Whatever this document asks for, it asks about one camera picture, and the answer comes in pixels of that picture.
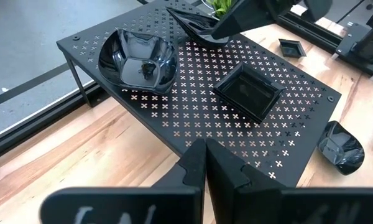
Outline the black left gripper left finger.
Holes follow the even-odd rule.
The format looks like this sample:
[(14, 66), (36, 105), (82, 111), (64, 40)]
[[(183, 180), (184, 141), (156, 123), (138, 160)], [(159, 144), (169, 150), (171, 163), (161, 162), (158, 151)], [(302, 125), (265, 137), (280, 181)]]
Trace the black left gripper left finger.
[(50, 194), (42, 224), (201, 224), (206, 143), (197, 139), (151, 187), (71, 187)]

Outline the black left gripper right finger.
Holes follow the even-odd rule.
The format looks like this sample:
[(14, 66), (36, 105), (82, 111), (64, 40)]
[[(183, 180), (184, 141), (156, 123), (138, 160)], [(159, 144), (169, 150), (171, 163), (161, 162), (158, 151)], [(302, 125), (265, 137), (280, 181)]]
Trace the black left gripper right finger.
[(217, 224), (373, 224), (373, 188), (286, 187), (206, 140)]

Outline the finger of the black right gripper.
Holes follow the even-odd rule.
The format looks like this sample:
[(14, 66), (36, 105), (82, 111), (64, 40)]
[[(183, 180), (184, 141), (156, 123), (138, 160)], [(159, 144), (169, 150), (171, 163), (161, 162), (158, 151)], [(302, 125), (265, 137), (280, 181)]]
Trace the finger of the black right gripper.
[(236, 0), (214, 26), (211, 36), (222, 39), (271, 25), (294, 6), (294, 0)]

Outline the black square mini plate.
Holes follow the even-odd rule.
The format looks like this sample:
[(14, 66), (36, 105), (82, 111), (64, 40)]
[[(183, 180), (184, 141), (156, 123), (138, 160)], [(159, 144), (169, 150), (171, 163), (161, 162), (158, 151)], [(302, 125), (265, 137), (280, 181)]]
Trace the black square mini plate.
[(301, 58), (306, 57), (301, 42), (296, 40), (279, 39), (280, 49), (284, 57)]
[(213, 87), (227, 104), (260, 124), (286, 90), (262, 72), (241, 62)]

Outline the black teardrop mini plate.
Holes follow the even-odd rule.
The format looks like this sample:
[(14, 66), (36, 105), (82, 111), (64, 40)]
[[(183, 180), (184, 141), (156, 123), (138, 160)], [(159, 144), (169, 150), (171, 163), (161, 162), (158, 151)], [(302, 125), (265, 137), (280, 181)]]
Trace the black teardrop mini plate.
[(212, 36), (217, 19), (208, 16), (193, 14), (171, 7), (166, 7), (169, 14), (176, 20), (189, 38), (201, 47), (218, 49), (229, 42), (229, 37), (214, 39)]

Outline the black leaf-shaped mini plate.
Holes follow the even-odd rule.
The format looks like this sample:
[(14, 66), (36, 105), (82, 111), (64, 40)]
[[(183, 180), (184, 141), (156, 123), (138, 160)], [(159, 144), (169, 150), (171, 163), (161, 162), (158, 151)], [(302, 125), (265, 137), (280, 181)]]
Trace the black leaf-shaped mini plate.
[(352, 174), (364, 162), (362, 144), (337, 121), (327, 123), (317, 148), (342, 175)]

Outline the large black glossy bowl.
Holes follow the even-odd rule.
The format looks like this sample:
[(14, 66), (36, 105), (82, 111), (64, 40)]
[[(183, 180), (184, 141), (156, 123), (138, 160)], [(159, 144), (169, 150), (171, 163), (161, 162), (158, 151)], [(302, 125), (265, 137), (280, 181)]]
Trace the large black glossy bowl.
[(121, 29), (104, 42), (98, 68), (113, 85), (164, 95), (177, 78), (178, 55), (175, 47), (159, 36)]

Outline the green plant in white pot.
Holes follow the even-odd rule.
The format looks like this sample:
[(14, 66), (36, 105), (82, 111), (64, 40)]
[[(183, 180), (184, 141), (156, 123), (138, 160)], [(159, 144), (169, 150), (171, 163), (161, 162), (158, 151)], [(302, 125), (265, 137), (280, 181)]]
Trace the green plant in white pot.
[(206, 2), (213, 8), (213, 15), (220, 19), (230, 10), (234, 0), (206, 0)]

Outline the black perforated metal riser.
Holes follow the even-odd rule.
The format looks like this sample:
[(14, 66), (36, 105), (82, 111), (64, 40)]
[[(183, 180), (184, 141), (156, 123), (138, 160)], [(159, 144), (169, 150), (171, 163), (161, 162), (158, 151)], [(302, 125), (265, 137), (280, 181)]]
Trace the black perforated metal riser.
[[(198, 138), (215, 139), (265, 175), (296, 186), (341, 95), (246, 36), (235, 35), (222, 50), (199, 47), (187, 39), (168, 7), (200, 14), (184, 0), (156, 0), (59, 40), (58, 48), (177, 154)], [(169, 94), (122, 90), (101, 76), (99, 52), (118, 29), (175, 44), (179, 69)], [(260, 124), (212, 91), (240, 62), (285, 87)]]

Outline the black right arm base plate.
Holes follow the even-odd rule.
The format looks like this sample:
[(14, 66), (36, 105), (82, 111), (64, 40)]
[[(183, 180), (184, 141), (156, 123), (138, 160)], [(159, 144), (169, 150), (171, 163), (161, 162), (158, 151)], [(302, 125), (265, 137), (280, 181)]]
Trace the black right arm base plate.
[(370, 75), (373, 80), (373, 27), (368, 29), (359, 24), (349, 26), (335, 54)]

